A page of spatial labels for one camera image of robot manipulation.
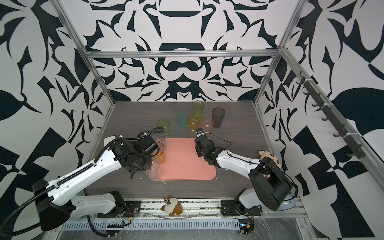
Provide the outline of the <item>blue translucent glass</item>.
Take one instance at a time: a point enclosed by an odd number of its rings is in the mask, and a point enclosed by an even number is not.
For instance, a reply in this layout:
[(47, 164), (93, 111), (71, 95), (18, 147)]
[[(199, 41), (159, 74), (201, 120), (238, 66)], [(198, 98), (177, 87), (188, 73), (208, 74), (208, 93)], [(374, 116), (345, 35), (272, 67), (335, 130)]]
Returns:
[(151, 137), (153, 138), (153, 140), (156, 142), (156, 143), (161, 143), (164, 148), (166, 148), (166, 134), (164, 132), (161, 132), (161, 133), (152, 133), (151, 134)]

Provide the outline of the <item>clear glass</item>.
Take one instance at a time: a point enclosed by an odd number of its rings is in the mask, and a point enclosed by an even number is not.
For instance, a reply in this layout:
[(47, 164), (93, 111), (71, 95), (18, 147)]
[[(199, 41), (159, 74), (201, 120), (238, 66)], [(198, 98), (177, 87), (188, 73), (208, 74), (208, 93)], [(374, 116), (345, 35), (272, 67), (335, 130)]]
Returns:
[(146, 176), (152, 181), (156, 182), (160, 179), (160, 164), (158, 160), (152, 160), (151, 168), (145, 170)]

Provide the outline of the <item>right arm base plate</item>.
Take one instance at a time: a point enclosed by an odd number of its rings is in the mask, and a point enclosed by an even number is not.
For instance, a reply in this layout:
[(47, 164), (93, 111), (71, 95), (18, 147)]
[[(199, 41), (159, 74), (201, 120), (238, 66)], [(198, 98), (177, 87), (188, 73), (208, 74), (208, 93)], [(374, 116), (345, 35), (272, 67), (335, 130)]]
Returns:
[(261, 216), (263, 209), (262, 206), (255, 206), (251, 209), (245, 208), (239, 201), (235, 200), (221, 200), (220, 212), (225, 217), (230, 216)]

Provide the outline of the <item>orange translucent glass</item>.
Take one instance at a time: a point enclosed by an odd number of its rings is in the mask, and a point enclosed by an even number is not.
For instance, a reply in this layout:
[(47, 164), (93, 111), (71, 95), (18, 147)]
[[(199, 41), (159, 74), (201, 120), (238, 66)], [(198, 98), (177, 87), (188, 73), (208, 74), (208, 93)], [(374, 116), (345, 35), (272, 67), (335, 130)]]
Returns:
[(154, 159), (160, 164), (164, 164), (166, 161), (165, 146), (162, 143), (157, 143), (159, 151), (155, 151)]

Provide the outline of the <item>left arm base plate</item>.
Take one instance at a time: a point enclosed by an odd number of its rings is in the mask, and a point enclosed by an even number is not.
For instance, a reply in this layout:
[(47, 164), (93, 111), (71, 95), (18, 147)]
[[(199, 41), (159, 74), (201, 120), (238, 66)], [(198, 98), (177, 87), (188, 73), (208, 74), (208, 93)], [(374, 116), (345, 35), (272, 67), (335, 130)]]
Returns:
[(98, 218), (115, 218), (121, 216), (123, 218), (133, 217), (136, 213), (140, 213), (141, 201), (125, 201), (117, 203), (116, 206), (107, 214), (98, 214)]

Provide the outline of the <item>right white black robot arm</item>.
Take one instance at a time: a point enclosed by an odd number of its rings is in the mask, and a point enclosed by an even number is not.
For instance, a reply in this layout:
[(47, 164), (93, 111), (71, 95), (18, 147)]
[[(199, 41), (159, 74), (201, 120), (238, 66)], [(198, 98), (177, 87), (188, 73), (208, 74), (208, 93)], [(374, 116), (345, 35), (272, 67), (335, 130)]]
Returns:
[(272, 211), (285, 211), (296, 207), (291, 191), (296, 185), (282, 170), (279, 159), (268, 151), (259, 151), (259, 159), (250, 159), (216, 147), (205, 134), (195, 139), (199, 157), (211, 166), (233, 171), (249, 179), (252, 188), (244, 189), (234, 199), (237, 211), (250, 211), (265, 206)]

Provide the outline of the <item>pink rectangular tray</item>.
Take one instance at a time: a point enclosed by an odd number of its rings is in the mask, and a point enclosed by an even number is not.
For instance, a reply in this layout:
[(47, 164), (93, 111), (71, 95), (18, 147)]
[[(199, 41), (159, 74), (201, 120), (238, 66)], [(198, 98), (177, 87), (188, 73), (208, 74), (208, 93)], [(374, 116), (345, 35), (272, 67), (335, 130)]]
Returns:
[(210, 181), (216, 167), (198, 157), (193, 138), (167, 138), (165, 162), (160, 164), (161, 181)]

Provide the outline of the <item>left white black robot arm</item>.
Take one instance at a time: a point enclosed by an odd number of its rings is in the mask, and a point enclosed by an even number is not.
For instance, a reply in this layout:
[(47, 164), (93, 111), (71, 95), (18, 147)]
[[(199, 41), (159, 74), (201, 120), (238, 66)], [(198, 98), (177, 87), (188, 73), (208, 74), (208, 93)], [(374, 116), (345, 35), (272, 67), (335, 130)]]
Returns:
[(42, 231), (50, 231), (67, 221), (83, 216), (112, 218), (124, 212), (126, 203), (118, 191), (104, 195), (80, 196), (79, 193), (102, 177), (126, 169), (132, 176), (152, 166), (152, 156), (160, 148), (151, 136), (131, 140), (116, 138), (102, 148), (95, 159), (52, 181), (33, 185)]

